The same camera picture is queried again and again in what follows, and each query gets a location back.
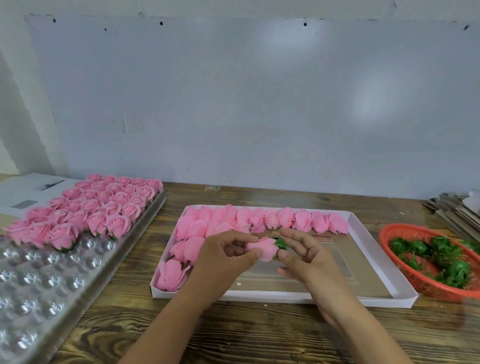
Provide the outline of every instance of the stack of cardboard strips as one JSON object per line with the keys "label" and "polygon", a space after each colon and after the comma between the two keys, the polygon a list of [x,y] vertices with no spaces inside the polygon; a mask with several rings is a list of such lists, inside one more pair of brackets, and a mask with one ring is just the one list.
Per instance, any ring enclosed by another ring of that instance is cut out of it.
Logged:
{"label": "stack of cardboard strips", "polygon": [[444,193],[424,205],[463,240],[480,242],[479,190],[471,190],[469,195]]}

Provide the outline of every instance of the tray of pink roses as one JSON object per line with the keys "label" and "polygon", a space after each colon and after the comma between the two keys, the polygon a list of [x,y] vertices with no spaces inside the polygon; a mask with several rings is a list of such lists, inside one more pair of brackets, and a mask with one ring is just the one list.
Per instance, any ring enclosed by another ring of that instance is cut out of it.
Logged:
{"label": "tray of pink roses", "polygon": [[95,173],[4,228],[0,363],[48,363],[165,200],[160,180]]}
{"label": "tray of pink roses", "polygon": [[[317,233],[348,234],[348,222],[338,213],[324,214],[290,207],[282,209],[263,207],[187,206],[178,219],[167,248],[158,264],[152,285],[164,292],[177,291],[187,280],[187,271],[194,267],[205,239],[228,230],[245,233],[263,233],[266,229],[294,228]],[[248,243],[245,250],[260,248],[260,260],[270,261],[279,249],[285,249],[282,239],[264,237],[257,243]]]}

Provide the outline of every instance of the wood grain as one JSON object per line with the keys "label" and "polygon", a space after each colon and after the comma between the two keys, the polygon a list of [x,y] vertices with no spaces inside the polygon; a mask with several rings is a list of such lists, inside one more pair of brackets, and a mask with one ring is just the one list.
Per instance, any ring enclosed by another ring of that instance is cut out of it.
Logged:
{"label": "wood grain", "polygon": [[[186,205],[348,210],[372,235],[389,223],[427,226],[451,237],[420,200],[165,183],[167,201],[52,363],[116,363],[167,304],[149,283]],[[370,311],[416,363],[478,363],[480,304],[421,297],[414,308]],[[342,338],[310,305],[217,302],[192,336],[183,363],[352,363]]]}

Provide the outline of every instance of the white board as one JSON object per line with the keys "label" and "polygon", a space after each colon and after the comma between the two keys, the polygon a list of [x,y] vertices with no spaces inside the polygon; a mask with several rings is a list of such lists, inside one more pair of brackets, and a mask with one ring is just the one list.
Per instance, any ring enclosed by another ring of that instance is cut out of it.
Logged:
{"label": "white board", "polygon": [[480,185],[477,24],[26,19],[75,178],[407,198]]}

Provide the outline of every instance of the red basket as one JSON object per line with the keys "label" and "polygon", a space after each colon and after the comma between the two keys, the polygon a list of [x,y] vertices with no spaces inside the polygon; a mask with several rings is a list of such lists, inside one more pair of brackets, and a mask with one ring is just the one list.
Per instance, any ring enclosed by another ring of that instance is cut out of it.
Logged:
{"label": "red basket", "polygon": [[[439,235],[441,234],[422,226],[390,224],[380,230],[380,244],[390,259],[400,268],[405,277],[407,277],[408,281],[416,291],[438,300],[451,302],[460,302],[465,297],[480,299],[480,256],[462,244],[451,240],[452,244],[459,245],[462,248],[462,255],[460,258],[467,261],[471,266],[470,282],[463,290],[447,286],[428,278],[421,272],[416,271],[402,262],[400,258],[390,250],[390,241],[396,237],[405,240],[421,240],[426,244],[430,244],[430,240]],[[430,272],[434,275],[439,271],[433,264],[420,257],[417,257],[417,263],[425,263]]]}

